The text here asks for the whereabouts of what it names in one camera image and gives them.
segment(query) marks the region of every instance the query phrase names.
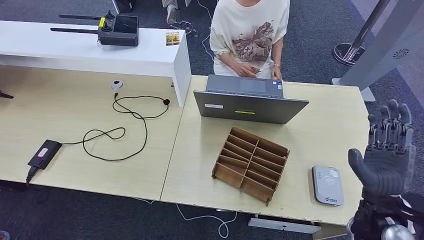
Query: white cable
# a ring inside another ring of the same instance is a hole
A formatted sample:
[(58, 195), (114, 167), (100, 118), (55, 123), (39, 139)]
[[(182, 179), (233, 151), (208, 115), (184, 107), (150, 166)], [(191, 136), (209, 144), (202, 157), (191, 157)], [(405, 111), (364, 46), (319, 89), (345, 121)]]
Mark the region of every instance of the white cable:
[[(234, 222), (234, 221), (236, 220), (236, 218), (237, 218), (237, 212), (235, 212), (235, 216), (234, 216), (234, 218), (233, 218), (232, 220), (229, 220), (229, 221), (224, 221), (224, 220), (222, 220), (222, 219), (221, 219), (221, 218), (219, 218), (219, 217), (211, 216), (211, 215), (195, 216), (195, 217), (192, 217), (192, 218), (186, 218), (186, 217), (184, 216), (183, 212), (180, 210), (180, 206), (178, 206), (178, 204), (177, 204), (177, 203), (175, 203), (175, 205), (176, 205), (176, 208), (178, 209), (178, 212), (181, 214), (182, 218), (183, 218), (184, 220), (186, 220), (186, 221), (195, 220), (195, 219), (202, 219), (202, 218), (214, 218), (214, 219), (217, 219), (217, 220), (221, 221), (222, 223), (221, 223), (221, 225), (219, 225), (219, 227), (218, 227), (218, 234), (219, 234), (219, 236), (220, 236), (221, 238), (223, 238), (223, 239), (228, 238), (228, 235), (230, 234), (230, 231), (228, 230), (228, 226), (227, 226), (227, 224), (228, 224), (228, 223), (232, 223), (232, 222)], [(225, 228), (226, 228), (226, 235), (225, 235), (225, 236), (221, 234), (221, 227), (222, 227), (222, 226), (225, 226)]]
[(144, 199), (141, 199), (141, 198), (138, 198), (138, 197), (132, 197), (132, 198), (133, 198), (133, 199), (140, 200), (140, 201), (143, 201), (143, 202), (148, 203), (148, 204), (150, 204), (150, 205), (152, 205), (152, 203), (156, 202), (156, 200), (147, 201), (147, 200), (144, 200)]
[[(211, 16), (211, 12), (209, 11), (209, 9), (205, 6), (203, 6), (199, 0), (197, 0), (197, 3), (204, 9), (207, 10), (207, 14), (209, 15), (209, 19), (210, 19), (210, 24), (212, 24), (212, 16)], [(212, 56), (212, 54), (209, 53), (208, 49), (205, 46), (205, 41), (211, 36), (211, 34), (209, 34), (205, 39), (203, 39), (203, 41), (201, 41), (201, 44), (203, 45), (204, 51), (210, 56), (210, 58), (212, 59), (212, 61), (214, 61), (214, 56)]]

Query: black power adapter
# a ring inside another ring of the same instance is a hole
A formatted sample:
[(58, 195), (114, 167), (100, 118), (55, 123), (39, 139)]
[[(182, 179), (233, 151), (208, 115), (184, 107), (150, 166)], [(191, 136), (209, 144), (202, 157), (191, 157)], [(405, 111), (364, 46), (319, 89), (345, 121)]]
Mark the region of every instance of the black power adapter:
[(46, 169), (50, 161), (62, 147), (62, 144), (57, 141), (46, 140), (38, 151), (34, 154), (28, 165), (31, 166), (28, 175), (26, 176), (26, 185), (28, 185), (39, 169)]

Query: graphic print on shirt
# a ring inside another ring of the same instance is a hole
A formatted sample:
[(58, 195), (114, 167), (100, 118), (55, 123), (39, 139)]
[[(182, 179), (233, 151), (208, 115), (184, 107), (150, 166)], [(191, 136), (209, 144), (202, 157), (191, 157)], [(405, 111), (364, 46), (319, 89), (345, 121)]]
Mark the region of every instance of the graphic print on shirt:
[(273, 46), (271, 38), (273, 33), (274, 28), (271, 23), (265, 22), (255, 30), (251, 38), (232, 40), (238, 58), (245, 61), (266, 62)]

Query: power cord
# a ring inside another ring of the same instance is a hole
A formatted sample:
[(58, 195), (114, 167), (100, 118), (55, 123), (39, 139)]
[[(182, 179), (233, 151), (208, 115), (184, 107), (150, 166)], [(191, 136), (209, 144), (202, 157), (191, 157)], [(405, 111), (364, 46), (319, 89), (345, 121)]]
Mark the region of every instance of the power cord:
[[(145, 138), (144, 138), (144, 143), (143, 143), (143, 145), (141, 146), (141, 149), (140, 149), (140, 150), (138, 150), (137, 152), (135, 152), (135, 153), (133, 153), (133, 154), (131, 154), (131, 155), (129, 155), (129, 156), (126, 156), (126, 157), (123, 157), (123, 158), (117, 158), (117, 159), (108, 159), (108, 158), (104, 158), (104, 157), (96, 156), (96, 155), (94, 155), (94, 154), (91, 154), (91, 153), (87, 150), (87, 148), (86, 148), (86, 144), (85, 144), (86, 142), (91, 141), (91, 140), (93, 140), (93, 139), (96, 139), (96, 138), (98, 138), (98, 137), (101, 137), (101, 136), (103, 136), (103, 135), (108, 136), (108, 137), (109, 137), (110, 139), (112, 139), (112, 140), (118, 140), (118, 139), (123, 138), (123, 137), (125, 136), (125, 132), (126, 132), (126, 130), (125, 130), (125, 128), (124, 128), (124, 127), (122, 127), (122, 126), (117, 127), (117, 128), (114, 128), (114, 129), (109, 130), (109, 131), (102, 131), (102, 130), (99, 130), (99, 129), (91, 129), (91, 130), (89, 130), (88, 132), (86, 132), (86, 133), (85, 133), (84, 137), (82, 138), (82, 141), (77, 141), (77, 142), (67, 142), (67, 143), (62, 143), (62, 145), (76, 145), (76, 144), (82, 144), (82, 147), (84, 148), (84, 151), (85, 151), (88, 155), (90, 155), (90, 156), (91, 156), (91, 157), (93, 157), (93, 158), (100, 159), (100, 160), (104, 160), (104, 161), (109, 161), (109, 162), (115, 162), (115, 161), (122, 161), (122, 160), (126, 160), (126, 159), (129, 159), (129, 158), (131, 158), (131, 157), (133, 157), (133, 156), (135, 156), (135, 155), (137, 155), (137, 154), (141, 153), (141, 151), (143, 151), (143, 149), (144, 149), (144, 148), (145, 148), (145, 146), (146, 146), (147, 138), (148, 138), (148, 129), (147, 129), (146, 119), (156, 119), (156, 118), (159, 118), (160, 116), (164, 115), (164, 114), (168, 111), (168, 109), (170, 108), (170, 106), (169, 106), (169, 104), (170, 104), (170, 100), (169, 100), (169, 99), (163, 99), (163, 98), (158, 97), (158, 96), (125, 96), (125, 97), (121, 97), (121, 98), (117, 98), (117, 96), (118, 96), (118, 93), (117, 93), (117, 92), (115, 92), (115, 94), (114, 94), (114, 101), (113, 101), (113, 104), (112, 104), (112, 108), (113, 108), (113, 110), (115, 110), (115, 111), (116, 111), (116, 112), (118, 112), (118, 113), (131, 114), (134, 118), (136, 118), (136, 119), (141, 119), (141, 120), (143, 121), (143, 123), (144, 123), (144, 129), (145, 129), (145, 133), (146, 133), (146, 134), (145, 134)], [(166, 109), (165, 109), (165, 110), (164, 110), (161, 114), (159, 114), (159, 115), (143, 117), (143, 116), (142, 116), (141, 114), (139, 114), (138, 112), (132, 111), (132, 110), (130, 110), (129, 108), (127, 108), (127, 107), (123, 106), (121, 103), (119, 103), (119, 101), (120, 101), (120, 100), (123, 100), (123, 99), (139, 99), (139, 98), (152, 98), (152, 99), (159, 99), (159, 100), (162, 100), (163, 104), (164, 104), (164, 105), (166, 105)], [(126, 111), (121, 111), (121, 110), (116, 109), (116, 108), (115, 108), (115, 105), (119, 105), (121, 108), (125, 109)], [(117, 131), (117, 130), (122, 130), (122, 134), (121, 134), (120, 136), (118, 136), (118, 137), (113, 137), (113, 136), (109, 135), (109, 133), (112, 133), (112, 132)], [(88, 135), (88, 134), (90, 134), (91, 132), (100, 132), (101, 134), (99, 134), (99, 135), (96, 135), (96, 136), (93, 136), (93, 137), (90, 137), (90, 138), (86, 139), (87, 135)]]
[[(133, 197), (133, 199), (136, 199), (136, 200), (139, 200), (139, 201), (143, 201), (145, 203), (148, 203), (149, 205), (152, 205), (154, 202), (156, 202), (155, 200), (147, 201), (145, 199), (138, 198), (138, 197)], [(237, 212), (235, 212), (234, 218), (232, 220), (229, 220), (229, 221), (224, 221), (221, 218), (219, 218), (217, 216), (212, 216), (212, 215), (195, 216), (195, 217), (191, 217), (191, 218), (186, 218), (186, 216), (184, 216), (183, 212), (181, 211), (180, 206), (178, 205), (178, 203), (175, 203), (175, 205), (176, 205), (176, 208), (178, 209), (179, 214), (181, 214), (181, 217), (184, 220), (186, 220), (186, 221), (191, 221), (191, 220), (195, 220), (195, 219), (202, 219), (202, 218), (213, 218), (213, 219), (217, 219), (217, 220), (221, 221), (221, 225), (219, 225), (219, 227), (218, 227), (218, 234), (223, 239), (228, 238), (228, 236), (230, 234), (230, 230), (228, 229), (228, 225), (227, 224), (234, 222), (236, 220), (236, 218), (237, 218)], [(222, 235), (222, 233), (221, 233), (221, 228), (223, 226), (226, 228), (226, 235)]]
[[(212, 215), (195, 216), (195, 217), (192, 217), (192, 218), (186, 218), (184, 216), (183, 212), (181, 212), (180, 206), (178, 206), (177, 203), (175, 203), (175, 205), (176, 205), (176, 208), (178, 209), (178, 212), (181, 214), (182, 218), (184, 220), (186, 220), (186, 221), (195, 220), (195, 219), (202, 219), (202, 218), (213, 218), (213, 219), (217, 219), (217, 220), (221, 221), (221, 225), (219, 225), (219, 227), (218, 227), (218, 234), (223, 239), (228, 238), (228, 235), (230, 235), (230, 230), (228, 229), (228, 225), (227, 224), (234, 222), (236, 220), (236, 218), (237, 218), (237, 212), (235, 212), (234, 218), (232, 220), (229, 220), (229, 221), (224, 221), (221, 218), (219, 218), (217, 216), (212, 216)], [(225, 226), (225, 228), (226, 228), (226, 235), (225, 236), (221, 234), (221, 228), (222, 228), (222, 226)]]
[[(206, 9), (207, 14), (209, 15), (210, 24), (212, 24), (212, 15), (211, 15), (211, 12), (209, 11), (209, 9), (206, 6), (202, 5), (199, 0), (197, 0), (197, 3), (202, 8)], [(194, 33), (195, 38), (197, 38), (199, 36), (196, 29), (193, 28), (193, 24), (189, 21), (176, 21), (173, 24), (169, 25), (169, 27), (172, 28), (172, 29), (185, 30), (186, 35)], [(205, 45), (205, 41), (208, 40), (208, 38), (210, 38), (210, 37), (211, 37), (211, 34), (209, 33), (209, 35), (205, 39), (203, 39), (203, 41), (201, 41), (201, 44), (204, 48), (204, 51), (210, 56), (212, 61), (215, 61), (214, 56), (209, 53), (209, 51), (208, 51), (208, 49), (206, 48), (206, 45)]]
[[(199, 0), (197, 0), (197, 3), (202, 7), (202, 8), (204, 8), (204, 9), (206, 9), (206, 11), (207, 11), (207, 14), (209, 15), (209, 19), (210, 19), (210, 24), (212, 25), (212, 15), (211, 15), (211, 12), (209, 11), (209, 9), (207, 8), (207, 7), (205, 7), (204, 5), (202, 5), (201, 3), (200, 3), (200, 1)], [(212, 54), (210, 54), (209, 53), (209, 51), (208, 51), (208, 49), (206, 48), (206, 46), (205, 46), (205, 41), (208, 39), (208, 38), (210, 38), (211, 37), (211, 34), (209, 33), (209, 35), (205, 38), (205, 39), (203, 39), (203, 41), (201, 41), (201, 44), (203, 45), (203, 48), (204, 48), (204, 51), (210, 56), (210, 58), (212, 59), (212, 61), (215, 61), (214, 60), (214, 56), (212, 56)]]

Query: yellow sticker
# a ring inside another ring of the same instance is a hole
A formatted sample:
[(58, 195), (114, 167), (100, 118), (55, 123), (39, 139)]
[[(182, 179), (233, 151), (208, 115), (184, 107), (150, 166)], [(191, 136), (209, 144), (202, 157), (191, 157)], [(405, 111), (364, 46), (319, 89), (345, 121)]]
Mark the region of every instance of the yellow sticker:
[(256, 114), (255, 112), (252, 112), (252, 111), (237, 111), (237, 110), (235, 110), (234, 112), (236, 112), (238, 114)]
[(99, 27), (103, 27), (103, 25), (105, 25), (105, 18), (104, 17), (100, 18), (100, 22), (98, 23)]
[(177, 32), (177, 31), (176, 32), (167, 32), (165, 44), (167, 46), (180, 44), (180, 33)]

